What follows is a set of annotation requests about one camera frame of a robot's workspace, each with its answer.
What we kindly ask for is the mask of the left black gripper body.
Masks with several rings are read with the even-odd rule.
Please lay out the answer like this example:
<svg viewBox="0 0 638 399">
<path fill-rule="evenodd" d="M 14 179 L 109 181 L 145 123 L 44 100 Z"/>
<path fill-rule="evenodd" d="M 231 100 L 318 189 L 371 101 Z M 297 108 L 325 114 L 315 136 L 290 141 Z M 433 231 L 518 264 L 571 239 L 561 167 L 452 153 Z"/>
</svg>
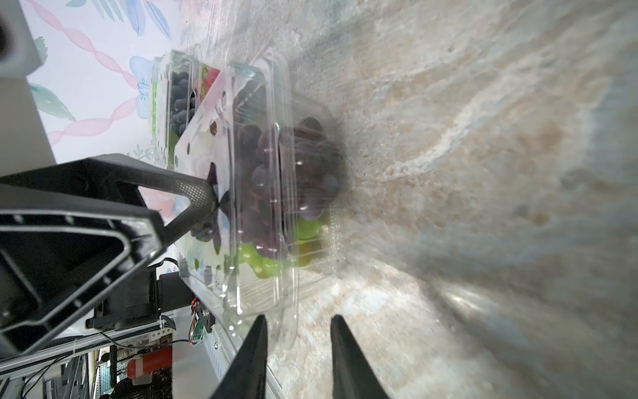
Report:
<svg viewBox="0 0 638 399">
<path fill-rule="evenodd" d="M 129 269 L 121 234 L 2 234 L 1 356 L 46 346 L 108 298 Z"/>
</svg>

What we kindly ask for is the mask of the clear clamshell container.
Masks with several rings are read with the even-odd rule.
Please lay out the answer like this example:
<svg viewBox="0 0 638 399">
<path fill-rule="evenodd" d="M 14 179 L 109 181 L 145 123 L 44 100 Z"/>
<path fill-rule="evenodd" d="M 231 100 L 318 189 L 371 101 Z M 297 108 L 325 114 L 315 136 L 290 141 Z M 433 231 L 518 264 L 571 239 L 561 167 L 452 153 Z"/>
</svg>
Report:
<svg viewBox="0 0 638 399">
<path fill-rule="evenodd" d="M 221 71 L 174 154 L 180 173 L 214 186 L 211 213 L 177 244 L 180 275 L 234 347 L 262 315 L 269 347 L 291 348 L 300 296 L 345 262 L 332 113 L 267 47 Z"/>
<path fill-rule="evenodd" d="M 153 60 L 149 97 L 152 161 L 173 170 L 174 154 L 194 113 L 210 88 L 206 79 L 215 69 L 203 63 L 201 47 L 172 50 Z"/>
</svg>

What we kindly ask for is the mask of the purple red grape bunch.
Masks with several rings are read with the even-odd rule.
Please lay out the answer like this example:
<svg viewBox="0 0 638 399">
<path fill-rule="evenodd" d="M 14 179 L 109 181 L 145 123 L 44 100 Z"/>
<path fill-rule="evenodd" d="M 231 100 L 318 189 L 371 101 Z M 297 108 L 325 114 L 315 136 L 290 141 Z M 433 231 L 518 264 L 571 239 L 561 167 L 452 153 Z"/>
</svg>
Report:
<svg viewBox="0 0 638 399">
<path fill-rule="evenodd" d="M 237 251 L 267 231 L 292 237 L 299 219 L 330 223 L 343 156 L 327 108 L 259 81 L 235 86 L 221 104 L 209 124 L 207 155 L 218 208 L 194 236 L 226 234 Z"/>
</svg>

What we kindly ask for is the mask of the pink red grape bunch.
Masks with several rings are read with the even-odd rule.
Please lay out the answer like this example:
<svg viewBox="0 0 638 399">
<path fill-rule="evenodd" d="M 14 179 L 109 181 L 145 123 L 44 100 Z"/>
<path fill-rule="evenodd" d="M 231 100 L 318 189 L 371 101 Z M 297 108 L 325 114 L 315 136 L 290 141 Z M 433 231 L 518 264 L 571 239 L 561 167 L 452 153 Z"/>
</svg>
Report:
<svg viewBox="0 0 638 399">
<path fill-rule="evenodd" d="M 203 100 L 209 89 L 213 86 L 215 80 L 219 76 L 219 69 L 212 68 L 210 66 L 203 66 L 200 76 L 200 94 L 199 98 Z"/>
</svg>

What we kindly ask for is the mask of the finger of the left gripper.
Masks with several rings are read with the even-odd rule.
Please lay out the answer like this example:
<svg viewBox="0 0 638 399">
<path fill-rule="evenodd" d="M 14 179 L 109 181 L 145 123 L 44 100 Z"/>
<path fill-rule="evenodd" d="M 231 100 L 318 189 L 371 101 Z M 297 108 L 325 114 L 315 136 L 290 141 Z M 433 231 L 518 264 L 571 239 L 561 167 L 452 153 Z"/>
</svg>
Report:
<svg viewBox="0 0 638 399">
<path fill-rule="evenodd" d="M 24 171 L 1 179 L 1 211 L 54 219 L 141 223 L 162 246 L 174 244 L 217 207 L 209 181 L 122 154 Z"/>
<path fill-rule="evenodd" d="M 138 269 L 146 267 L 164 249 L 149 234 L 143 233 L 141 223 L 116 222 L 111 219 L 54 219 L 38 214 L 3 214 L 1 211 L 1 236 L 2 234 L 121 234 L 130 243 L 130 269 L 117 286 Z"/>
</svg>

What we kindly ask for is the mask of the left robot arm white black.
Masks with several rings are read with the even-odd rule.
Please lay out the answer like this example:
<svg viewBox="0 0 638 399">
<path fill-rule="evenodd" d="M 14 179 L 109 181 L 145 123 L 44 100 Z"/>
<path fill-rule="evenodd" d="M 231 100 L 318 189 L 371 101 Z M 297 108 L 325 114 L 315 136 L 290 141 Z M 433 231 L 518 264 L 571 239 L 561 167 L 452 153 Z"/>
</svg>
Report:
<svg viewBox="0 0 638 399">
<path fill-rule="evenodd" d="M 158 317 L 156 259 L 215 204 L 208 181 L 120 154 L 4 176 L 2 358 L 80 319 L 109 331 Z"/>
</svg>

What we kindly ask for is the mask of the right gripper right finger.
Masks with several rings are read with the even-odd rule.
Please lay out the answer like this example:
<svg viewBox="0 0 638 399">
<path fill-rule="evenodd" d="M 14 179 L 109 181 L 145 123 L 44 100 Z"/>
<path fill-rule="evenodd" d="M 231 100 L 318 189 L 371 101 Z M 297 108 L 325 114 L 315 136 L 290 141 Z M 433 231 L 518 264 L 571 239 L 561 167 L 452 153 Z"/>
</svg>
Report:
<svg viewBox="0 0 638 399">
<path fill-rule="evenodd" d="M 385 398 L 383 387 L 342 315 L 331 321 L 333 398 Z"/>
</svg>

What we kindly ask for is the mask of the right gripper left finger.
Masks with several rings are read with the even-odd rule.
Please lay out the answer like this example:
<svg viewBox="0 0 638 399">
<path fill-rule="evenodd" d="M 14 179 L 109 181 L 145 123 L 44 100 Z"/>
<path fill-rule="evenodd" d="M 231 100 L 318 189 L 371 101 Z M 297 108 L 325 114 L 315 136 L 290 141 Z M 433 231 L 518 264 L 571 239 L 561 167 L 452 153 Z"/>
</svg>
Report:
<svg viewBox="0 0 638 399">
<path fill-rule="evenodd" d="M 259 315 L 211 399 L 266 397 L 267 319 Z"/>
</svg>

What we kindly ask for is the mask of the small green grape bunch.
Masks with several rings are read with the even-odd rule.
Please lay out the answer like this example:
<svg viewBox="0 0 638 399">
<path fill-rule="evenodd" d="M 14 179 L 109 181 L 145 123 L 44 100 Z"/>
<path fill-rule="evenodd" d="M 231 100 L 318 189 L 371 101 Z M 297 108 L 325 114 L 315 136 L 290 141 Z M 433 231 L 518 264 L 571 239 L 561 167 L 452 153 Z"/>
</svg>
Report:
<svg viewBox="0 0 638 399">
<path fill-rule="evenodd" d="M 299 219 L 293 236 L 266 234 L 237 247 L 239 264 L 247 264 L 258 279 L 274 278 L 288 268 L 304 268 L 325 259 L 330 250 L 331 227 L 326 218 Z"/>
</svg>

